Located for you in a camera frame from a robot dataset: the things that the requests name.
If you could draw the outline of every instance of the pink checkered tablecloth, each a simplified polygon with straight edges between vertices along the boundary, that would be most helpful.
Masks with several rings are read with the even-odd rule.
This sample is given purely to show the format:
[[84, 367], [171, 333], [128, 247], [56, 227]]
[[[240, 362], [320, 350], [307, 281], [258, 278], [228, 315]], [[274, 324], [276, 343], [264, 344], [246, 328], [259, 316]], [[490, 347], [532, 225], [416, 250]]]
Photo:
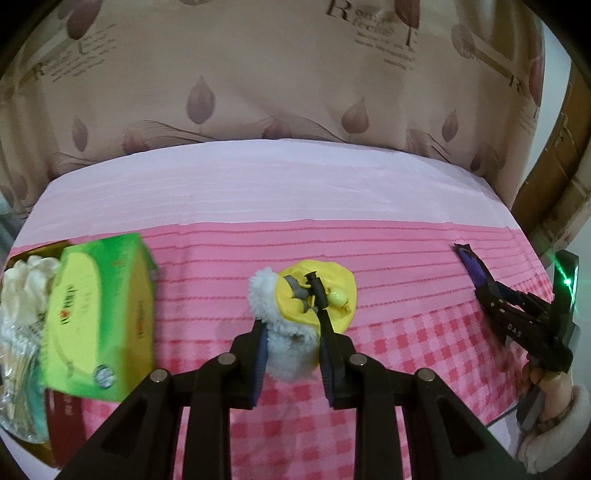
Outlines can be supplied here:
[[[470, 243], [497, 280], [551, 299], [531, 245], [509, 227], [297, 220], [169, 225], [141, 233], [160, 267], [156, 363], [172, 373], [198, 368], [250, 330], [246, 295], [255, 271], [267, 266], [279, 271], [306, 258], [336, 261], [357, 281], [358, 307], [347, 331], [357, 350], [403, 372], [432, 368], [487, 423], [515, 400], [515, 376], [525, 353], [498, 344], [451, 245]], [[84, 400], [88, 435], [115, 408]], [[186, 420], [185, 415], [176, 478], [181, 478]], [[350, 479], [354, 422], [354, 411], [329, 409], [318, 372], [296, 384], [266, 377], [259, 406], [231, 414], [233, 477]], [[404, 434], [401, 441], [409, 478]]]

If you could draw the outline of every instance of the human hand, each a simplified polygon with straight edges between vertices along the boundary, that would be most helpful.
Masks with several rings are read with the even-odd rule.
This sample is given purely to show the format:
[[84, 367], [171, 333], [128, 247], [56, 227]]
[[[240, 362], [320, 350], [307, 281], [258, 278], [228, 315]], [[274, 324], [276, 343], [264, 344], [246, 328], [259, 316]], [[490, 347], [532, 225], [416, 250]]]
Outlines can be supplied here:
[[518, 394], [527, 393], [532, 385], [538, 385], [546, 393], [544, 411], [540, 421], [547, 421], [560, 415], [570, 403], [573, 394], [573, 378], [571, 372], [548, 372], [534, 367], [530, 362], [522, 370], [522, 380], [518, 384]]

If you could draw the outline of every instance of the yellow hat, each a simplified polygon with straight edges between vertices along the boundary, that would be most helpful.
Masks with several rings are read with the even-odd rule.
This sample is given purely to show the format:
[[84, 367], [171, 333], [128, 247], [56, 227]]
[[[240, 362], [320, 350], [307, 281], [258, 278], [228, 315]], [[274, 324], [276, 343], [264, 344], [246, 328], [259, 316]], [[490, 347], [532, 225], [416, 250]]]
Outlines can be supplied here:
[[279, 272], [275, 288], [275, 301], [279, 311], [286, 320], [312, 325], [320, 333], [320, 323], [313, 310], [312, 298], [305, 298], [306, 292], [303, 291], [307, 287], [306, 274], [313, 271], [324, 285], [329, 301], [326, 310], [333, 330], [336, 333], [344, 333], [355, 314], [357, 286], [353, 274], [338, 263], [302, 260]]

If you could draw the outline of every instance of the white wall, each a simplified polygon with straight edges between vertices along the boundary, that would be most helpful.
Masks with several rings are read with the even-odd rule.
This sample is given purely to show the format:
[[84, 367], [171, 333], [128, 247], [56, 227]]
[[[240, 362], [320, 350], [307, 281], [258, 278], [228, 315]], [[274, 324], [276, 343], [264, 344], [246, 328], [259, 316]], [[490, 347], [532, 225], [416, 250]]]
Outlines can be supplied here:
[[564, 100], [566, 87], [569, 83], [570, 57], [558, 39], [544, 24], [545, 69], [544, 88], [530, 156], [525, 167], [522, 181], [534, 168], [535, 162], [542, 153]]
[[[540, 156], [554, 128], [570, 74], [570, 57], [546, 26], [544, 26], [544, 42], [546, 48], [544, 90], [538, 127], [523, 177], [524, 180]], [[568, 250], [580, 258], [574, 321], [581, 327], [581, 338], [574, 357], [573, 379], [575, 383], [582, 383], [591, 390], [591, 222], [585, 224]], [[548, 269], [551, 279], [553, 271], [554, 267]]]
[[568, 250], [579, 256], [574, 321], [581, 327], [581, 338], [574, 356], [573, 380], [591, 390], [591, 222], [585, 223]]

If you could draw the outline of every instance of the white fluffy fur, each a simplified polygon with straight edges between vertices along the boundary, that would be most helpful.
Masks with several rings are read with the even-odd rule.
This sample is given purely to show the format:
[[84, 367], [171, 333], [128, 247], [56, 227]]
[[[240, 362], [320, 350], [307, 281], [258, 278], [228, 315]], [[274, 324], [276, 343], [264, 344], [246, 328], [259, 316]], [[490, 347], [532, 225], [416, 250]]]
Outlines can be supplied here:
[[293, 382], [316, 368], [320, 341], [314, 327], [281, 316], [275, 301], [278, 280], [269, 267], [256, 272], [249, 282], [248, 303], [252, 314], [267, 324], [267, 373]]
[[561, 461], [589, 427], [589, 392], [584, 386], [575, 385], [573, 397], [573, 407], [556, 427], [542, 434], [531, 432], [519, 446], [517, 458], [525, 464], [528, 473], [544, 472]]

